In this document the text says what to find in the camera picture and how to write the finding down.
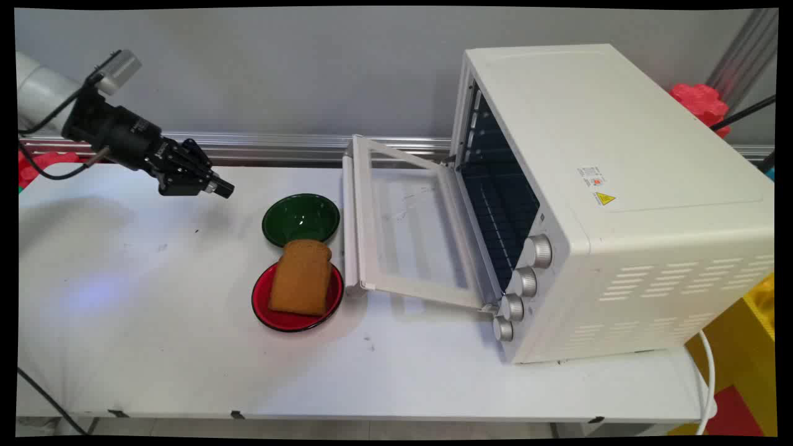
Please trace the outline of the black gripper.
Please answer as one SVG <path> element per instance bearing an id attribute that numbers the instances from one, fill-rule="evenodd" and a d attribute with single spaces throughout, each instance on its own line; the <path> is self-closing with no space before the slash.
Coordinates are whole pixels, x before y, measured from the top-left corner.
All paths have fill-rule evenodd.
<path id="1" fill-rule="evenodd" d="M 108 149 L 105 158 L 130 170 L 157 176 L 161 196 L 196 196 L 201 192 L 229 199 L 235 186 L 214 170 L 209 156 L 194 139 L 176 143 L 147 119 L 121 105 L 108 104 L 95 87 L 88 87 L 74 100 L 61 130 L 63 138 L 90 144 L 94 152 Z M 175 147 L 176 170 L 165 170 Z"/>

